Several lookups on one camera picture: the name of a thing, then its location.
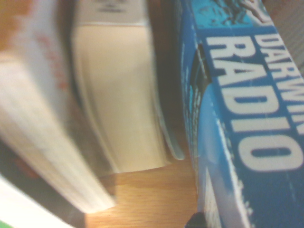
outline wooden surface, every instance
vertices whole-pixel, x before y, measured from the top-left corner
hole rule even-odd
[[[119,174],[116,196],[116,207],[87,215],[88,228],[183,228],[196,212],[190,160]]]

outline book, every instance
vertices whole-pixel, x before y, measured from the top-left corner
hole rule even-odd
[[[43,210],[49,211],[75,228],[85,228],[83,212],[57,193],[2,141],[0,141],[0,151],[0,175],[3,178],[33,199]]]
[[[72,93],[57,1],[24,2],[3,6],[15,27],[1,44],[0,137],[82,212],[112,207],[98,177],[113,171]]]
[[[73,54],[83,108],[115,172],[168,164],[164,138],[183,159],[159,104],[146,1],[79,1]]]
[[[72,228],[0,175],[0,220],[16,228]]]
[[[207,227],[303,227],[304,79],[262,1],[171,2]]]

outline book spine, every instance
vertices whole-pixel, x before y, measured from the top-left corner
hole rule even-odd
[[[0,174],[5,179],[67,224],[85,228],[84,213],[49,186],[2,141],[0,151]]]

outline stacked books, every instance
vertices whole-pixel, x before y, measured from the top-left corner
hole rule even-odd
[[[27,2],[23,16],[15,1],[3,7],[16,28],[0,53],[1,139],[80,211],[114,206],[98,179],[111,166],[73,97],[57,1]]]
[[[115,173],[184,157],[160,106],[147,2],[78,1],[73,17],[75,3],[1,5],[0,220],[13,227],[83,228],[115,205]]]

